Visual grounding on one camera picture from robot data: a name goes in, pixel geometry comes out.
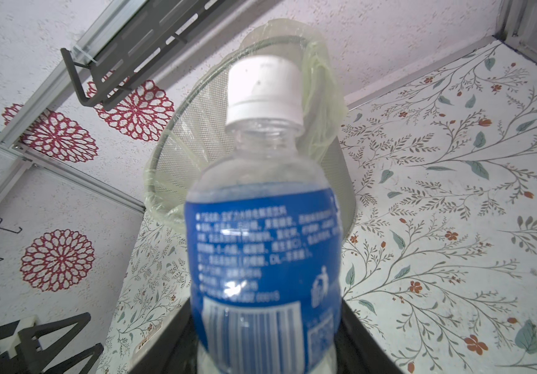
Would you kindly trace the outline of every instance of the plastic bottle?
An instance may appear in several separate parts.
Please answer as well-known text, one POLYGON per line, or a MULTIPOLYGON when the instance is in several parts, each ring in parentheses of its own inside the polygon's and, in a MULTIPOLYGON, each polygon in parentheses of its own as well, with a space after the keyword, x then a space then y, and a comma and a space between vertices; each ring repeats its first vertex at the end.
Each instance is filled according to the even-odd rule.
POLYGON ((243 59, 228 103, 235 150, 185 204, 198 337, 224 373, 307 373, 334 355, 341 223, 322 169, 295 148, 301 73, 276 56, 243 59))

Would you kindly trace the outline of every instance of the teal leaf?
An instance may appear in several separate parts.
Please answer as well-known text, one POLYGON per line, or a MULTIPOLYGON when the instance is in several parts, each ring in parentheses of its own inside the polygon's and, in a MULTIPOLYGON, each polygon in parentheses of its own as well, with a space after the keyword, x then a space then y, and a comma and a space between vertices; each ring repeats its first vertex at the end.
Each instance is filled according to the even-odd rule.
POLYGON ((366 308, 370 309, 370 311, 374 314, 377 314, 377 312, 374 311, 374 305, 370 303, 367 300, 360 300, 360 303, 364 305, 366 308))
POLYGON ((426 169, 427 170, 436 170, 436 171, 455 170, 455 169, 446 168, 444 166, 429 166, 426 169))
POLYGON ((391 170, 389 169, 383 170, 383 174, 381 174, 381 182, 378 182, 378 183, 384 183, 386 180, 391 178, 392 175, 393 175, 393 172, 391 170))
POLYGON ((356 278, 356 271, 354 270, 354 265, 347 271, 347 275, 345 276, 345 282, 348 285, 354 284, 354 280, 356 278))
POLYGON ((447 99, 445 96, 441 95, 439 96, 439 102, 442 102, 444 104, 447 104, 447 105, 453 105, 451 101, 449 101, 449 99, 447 99))
POLYGON ((526 351, 527 354, 537 353, 536 329, 531 320, 527 320, 524 326, 516 334, 516 345, 526 351))
POLYGON ((494 65, 495 65, 495 58, 494 57, 491 57, 491 58, 486 59, 484 61, 484 67, 487 68, 488 71, 491 71, 491 69, 493 68, 494 65))
POLYGON ((489 172, 478 161, 464 161, 472 168, 472 172, 477 176, 482 176, 484 179, 489 179, 489 172))
POLYGON ((474 107, 474 104, 476 103, 476 96, 472 95, 470 100, 466 101, 466 108, 472 108, 474 107))
POLYGON ((476 134, 476 139, 474 140, 474 146, 476 148, 480 148, 481 146, 484 146, 487 143, 487 139, 484 137, 484 132, 479 132, 476 134))
POLYGON ((406 275, 406 274, 409 273, 409 272, 410 272, 410 266, 408 265, 408 266, 404 267, 403 269, 401 269, 401 270, 399 271, 399 273, 397 273, 397 275, 395 276, 395 279, 398 280, 398 279, 400 279, 402 276, 406 275))
POLYGON ((393 233, 393 240, 397 243, 397 246, 400 250, 404 249, 406 247, 406 242, 404 242, 404 239, 397 235, 393 230, 390 230, 393 233))
POLYGON ((532 120, 532 121, 528 121, 528 122, 525 122, 525 123, 523 123, 523 124, 520 124, 520 125, 516 128, 516 131, 518 131, 518 132, 522 132, 522 131, 526 131, 526 130, 528 130, 528 127, 530 127, 536 120, 537 120, 537 118, 534 119, 534 120, 532 120))

